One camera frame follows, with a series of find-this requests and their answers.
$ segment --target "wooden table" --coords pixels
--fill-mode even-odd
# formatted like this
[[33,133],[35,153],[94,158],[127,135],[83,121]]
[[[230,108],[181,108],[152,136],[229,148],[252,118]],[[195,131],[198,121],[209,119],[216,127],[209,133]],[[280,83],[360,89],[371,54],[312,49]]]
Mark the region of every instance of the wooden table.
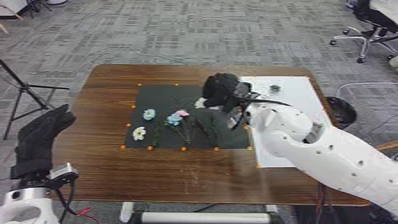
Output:
[[[126,123],[142,85],[200,85],[216,72],[307,76],[307,69],[262,66],[99,65],[83,86],[72,113],[78,120],[56,138],[54,164],[79,171],[76,200],[191,203],[316,203],[317,182],[294,168],[255,168],[253,151],[124,149]],[[328,189],[333,205],[367,201]]]

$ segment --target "black object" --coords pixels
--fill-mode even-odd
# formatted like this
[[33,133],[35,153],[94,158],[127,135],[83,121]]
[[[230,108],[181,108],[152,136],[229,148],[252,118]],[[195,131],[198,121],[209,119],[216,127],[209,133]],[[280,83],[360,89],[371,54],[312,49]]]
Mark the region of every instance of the black object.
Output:
[[326,97],[326,102],[332,107],[332,116],[339,123],[339,129],[344,129],[357,120],[357,112],[351,105],[337,97]]
[[357,0],[357,5],[353,7],[353,15],[360,21],[365,23],[371,23],[373,30],[376,27],[381,27],[381,35],[385,36],[387,31],[396,33],[398,26],[394,21],[389,19],[389,17],[369,8],[369,0]]
[[142,224],[142,214],[143,214],[143,211],[134,211],[131,213],[127,224]]
[[30,9],[30,17],[33,19],[33,12],[38,13],[40,12],[40,6],[44,6],[44,8],[47,9],[47,11],[51,11],[46,2],[42,2],[42,0],[26,0],[26,6]]
[[275,212],[268,212],[269,215],[269,224],[284,224],[280,215]]
[[234,98],[234,88],[239,80],[236,75],[227,73],[216,73],[207,77],[202,86],[202,98],[204,106],[223,106],[222,111],[227,113],[237,106],[237,100]]
[[70,126],[76,117],[67,112],[67,105],[33,119],[17,133],[15,165],[10,168],[10,179],[21,183],[38,181],[53,168],[51,146],[60,131]]
[[[184,145],[177,133],[165,127],[166,116],[181,109],[190,113],[184,118],[184,126],[191,137],[188,148],[207,149],[216,146],[225,149],[241,149],[248,146],[248,136],[243,128],[234,131],[227,128],[227,121],[237,109],[230,113],[218,110],[195,109],[193,104],[200,98],[198,86],[142,86],[138,89],[136,104],[131,116],[131,126],[126,133],[126,148],[147,148],[152,145],[154,129],[159,126],[158,148],[179,148]],[[142,118],[143,110],[156,110],[156,117],[150,121]],[[145,127],[145,136],[142,141],[134,141],[131,133],[136,127]]]
[[[47,110],[49,108],[53,109],[54,107],[51,106],[49,104],[49,99],[51,99],[51,96],[53,96],[53,93],[54,93],[54,90],[56,89],[63,89],[63,90],[69,90],[69,88],[65,87],[54,87],[54,86],[42,86],[42,85],[30,85],[28,83],[24,83],[15,75],[15,73],[12,72],[5,62],[0,60],[0,66],[3,67],[19,87],[17,87],[17,90],[19,90],[19,93],[17,93],[17,97],[15,97],[15,102],[14,102],[14,108],[12,108],[12,113],[10,113],[10,118],[8,118],[8,123],[7,123],[7,127],[5,127],[5,132],[3,132],[3,140],[7,140],[7,136],[8,136],[8,130],[10,130],[10,125],[12,125],[12,122],[23,118],[26,115],[30,115],[31,113],[35,113],[37,111],[40,110]],[[46,100],[38,97],[38,95],[33,93],[31,91],[31,88],[40,88],[40,89],[51,89],[51,92],[49,92],[49,95],[47,95],[47,98]],[[21,94],[26,93],[35,101],[35,103],[38,104],[38,108],[33,109],[30,112],[26,112],[24,114],[21,114],[19,116],[15,116],[15,109],[17,109],[17,106],[19,106],[19,100],[21,100]]]
[[273,103],[289,106],[278,101],[255,99],[257,96],[259,94],[252,92],[252,84],[248,82],[239,82],[236,75],[216,73],[207,77],[202,86],[202,98],[206,99],[206,107],[222,106],[222,112],[229,113],[237,105],[253,102]]
[[[293,206],[298,224],[314,224],[314,206]],[[323,218],[319,224],[367,224],[369,223],[369,206],[323,207]]]

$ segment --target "gray carpet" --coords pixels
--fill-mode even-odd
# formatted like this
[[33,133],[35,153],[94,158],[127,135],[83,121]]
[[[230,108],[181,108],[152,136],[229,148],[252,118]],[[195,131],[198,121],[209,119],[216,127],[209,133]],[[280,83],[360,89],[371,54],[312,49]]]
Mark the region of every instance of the gray carpet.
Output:
[[[24,81],[70,88],[69,92],[56,92],[54,105],[72,104],[99,64],[301,66],[314,73],[325,95],[333,95],[337,87],[351,82],[398,82],[381,49],[371,48],[367,62],[357,64],[358,43],[341,41],[335,47],[326,44],[348,25],[364,26],[342,0],[70,0],[51,9],[33,19],[26,14],[24,21],[1,21],[10,34],[0,33],[0,57]],[[1,81],[0,131],[15,93]],[[394,140],[396,86],[349,86],[341,96],[358,112],[348,131],[374,145]],[[23,99],[21,111],[33,106],[31,100]],[[14,164],[15,130],[31,118],[17,121],[10,139],[0,142],[0,178]],[[0,199],[8,185],[10,181],[0,182]],[[81,202],[76,208],[86,205],[99,216],[106,214],[102,219],[111,223],[118,204]],[[165,205],[156,209],[170,206],[193,210],[198,205]],[[261,206],[222,209],[259,211]]]

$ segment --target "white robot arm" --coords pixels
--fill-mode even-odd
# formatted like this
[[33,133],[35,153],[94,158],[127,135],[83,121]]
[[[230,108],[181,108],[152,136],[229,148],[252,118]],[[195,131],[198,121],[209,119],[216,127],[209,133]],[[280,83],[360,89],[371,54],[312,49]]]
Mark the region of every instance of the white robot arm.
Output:
[[250,103],[245,116],[268,153],[284,157],[330,188],[398,214],[398,162],[373,146],[332,125],[314,124],[289,106]]

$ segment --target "white object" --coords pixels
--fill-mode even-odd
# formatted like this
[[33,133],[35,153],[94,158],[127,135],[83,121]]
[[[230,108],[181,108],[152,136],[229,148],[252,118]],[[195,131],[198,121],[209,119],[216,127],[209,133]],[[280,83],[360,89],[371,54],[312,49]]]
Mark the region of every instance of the white object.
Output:
[[371,0],[369,8],[374,9],[398,24],[398,0]]
[[14,16],[26,6],[26,0],[0,0],[0,5],[10,9],[0,7],[0,16]]
[[127,223],[131,213],[133,213],[133,202],[122,202],[120,216],[118,216],[120,222]]
[[204,98],[197,99],[197,101],[195,101],[195,109],[204,108],[204,101],[206,101]]
[[47,5],[60,5],[67,2],[67,0],[47,0]]
[[211,224],[266,224],[269,215],[266,213],[181,213],[181,212],[143,212],[142,223],[211,223]]
[[[53,214],[51,199],[46,198],[47,191],[49,189],[46,188],[26,188],[5,194],[5,202],[0,207],[0,224],[58,224],[58,218]],[[21,212],[33,208],[38,209],[38,217],[23,222],[10,221]]]
[[394,56],[389,60],[389,65],[398,68],[398,56]]
[[133,140],[134,141],[143,140],[143,136],[145,136],[145,128],[143,127],[138,127],[133,130]]
[[[280,101],[287,103],[293,106],[293,108],[296,108],[294,109],[296,112],[301,112],[300,116],[305,115],[316,123],[330,124],[328,116],[323,110],[321,102],[316,96],[316,92],[307,77],[243,76],[239,79],[243,82],[248,82],[252,84],[252,91],[257,92],[268,100]],[[280,87],[280,91],[273,94],[269,94],[271,85],[277,85]],[[257,155],[261,154],[261,156],[257,157],[259,166],[294,167],[293,163],[285,158],[271,155],[269,153],[271,150],[268,149],[266,143],[261,141],[261,139],[262,139],[262,133],[253,128],[252,142],[253,142],[255,154]]]
[[255,148],[257,161],[264,159],[261,150],[268,150],[330,188],[398,214],[398,162],[330,124],[309,127],[309,117],[287,108],[269,103],[252,103],[246,108],[250,127],[261,136],[253,141],[266,146]]

